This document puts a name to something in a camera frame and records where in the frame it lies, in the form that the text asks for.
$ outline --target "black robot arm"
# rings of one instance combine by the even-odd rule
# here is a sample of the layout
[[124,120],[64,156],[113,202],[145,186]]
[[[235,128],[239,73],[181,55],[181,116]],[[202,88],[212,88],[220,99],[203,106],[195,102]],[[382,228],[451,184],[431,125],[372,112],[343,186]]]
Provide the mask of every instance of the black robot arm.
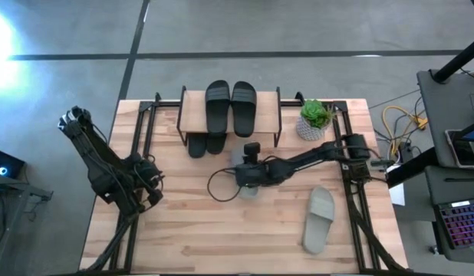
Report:
[[[58,128],[71,140],[85,162],[87,177],[95,193],[106,203],[115,202],[125,218],[157,204],[162,199],[162,192],[155,188],[162,181],[162,171],[138,153],[120,159],[94,127],[91,114],[79,107],[69,110],[58,123]],[[134,192],[141,188],[148,193],[148,208]]]
[[[342,163],[364,162],[370,158],[370,151],[363,135],[351,134],[343,136],[345,146],[337,146],[335,142],[326,142],[321,146],[301,153],[289,159],[275,156],[257,160],[259,143],[245,146],[245,162],[235,168],[235,179],[239,187],[257,187],[279,185],[299,170],[317,165],[324,161],[340,161]],[[349,158],[344,156],[348,151]]]

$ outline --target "green leaves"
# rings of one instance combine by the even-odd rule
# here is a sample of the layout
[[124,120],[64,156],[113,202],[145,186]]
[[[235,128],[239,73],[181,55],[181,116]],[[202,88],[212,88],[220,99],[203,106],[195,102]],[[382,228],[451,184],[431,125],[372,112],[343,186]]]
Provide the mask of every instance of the green leaves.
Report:
[[307,100],[301,108],[300,115],[307,119],[311,127],[322,128],[332,119],[332,111],[323,107],[318,100]]

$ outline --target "gray floor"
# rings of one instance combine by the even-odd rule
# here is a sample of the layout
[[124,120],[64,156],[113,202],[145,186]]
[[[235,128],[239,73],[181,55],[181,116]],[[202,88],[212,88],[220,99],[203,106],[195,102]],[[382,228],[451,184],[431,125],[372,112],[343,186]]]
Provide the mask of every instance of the gray floor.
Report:
[[[129,53],[142,0],[0,0],[0,58],[6,54]],[[140,53],[200,51],[456,50],[474,40],[470,0],[153,0]],[[380,104],[417,89],[416,72],[452,57],[316,57],[139,60],[128,99],[178,98],[180,88],[204,89],[213,80],[249,81],[259,90],[281,87],[283,97],[367,98]],[[57,130],[60,115],[78,105],[110,132],[125,60],[0,61],[0,150],[28,163],[28,178],[54,190],[25,219],[9,274],[76,271],[94,195],[85,166]],[[474,61],[466,66],[474,69]],[[385,133],[382,109],[412,110],[419,93],[371,110]],[[395,111],[387,114],[392,124]],[[401,121],[401,129],[406,125]],[[412,135],[427,150],[426,130]],[[382,154],[387,145],[379,142]],[[399,221],[408,262],[420,272],[474,275],[474,264],[432,256],[430,225]]]

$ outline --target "rgb keyboard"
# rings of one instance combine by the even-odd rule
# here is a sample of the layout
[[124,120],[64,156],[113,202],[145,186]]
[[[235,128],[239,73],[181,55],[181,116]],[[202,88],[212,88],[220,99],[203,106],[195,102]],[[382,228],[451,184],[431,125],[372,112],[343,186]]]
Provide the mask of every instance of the rgb keyboard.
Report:
[[474,246],[474,200],[438,205],[452,249]]

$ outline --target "wooden table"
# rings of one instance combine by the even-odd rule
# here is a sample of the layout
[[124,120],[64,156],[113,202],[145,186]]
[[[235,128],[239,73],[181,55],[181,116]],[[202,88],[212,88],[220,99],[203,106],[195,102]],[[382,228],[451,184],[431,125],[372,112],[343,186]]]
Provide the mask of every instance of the wooden table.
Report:
[[[368,146],[376,149],[366,100],[346,101],[353,132],[363,134]],[[117,109],[110,146],[121,157],[130,153],[139,102],[122,100]],[[299,112],[297,107],[282,108],[283,131],[278,148],[273,147],[272,134],[255,134],[247,139],[261,143],[260,159],[269,154],[288,158],[334,139],[332,127],[321,141],[300,139],[295,132]],[[216,202],[206,191],[208,178],[217,169],[229,166],[229,152],[246,140],[229,134],[223,153],[216,156],[207,153],[202,159],[192,159],[176,130],[177,113],[174,107],[158,108],[156,112],[150,153],[166,175],[164,199],[140,216],[133,273],[358,272],[344,187],[336,162],[298,172],[280,186],[261,188],[257,199]],[[343,127],[343,120],[338,121]],[[142,133],[139,152],[144,137]],[[333,195],[336,213],[325,250],[313,256],[304,252],[301,238],[309,193],[318,185]],[[224,174],[213,179],[212,189],[216,196],[225,198],[235,192],[236,185],[232,176]],[[394,259],[407,267],[387,185],[369,182],[365,189],[375,234]],[[114,204],[96,200],[81,268],[90,265],[111,240],[117,215]],[[362,244],[370,264],[364,236]],[[122,245],[121,256],[125,248]]]

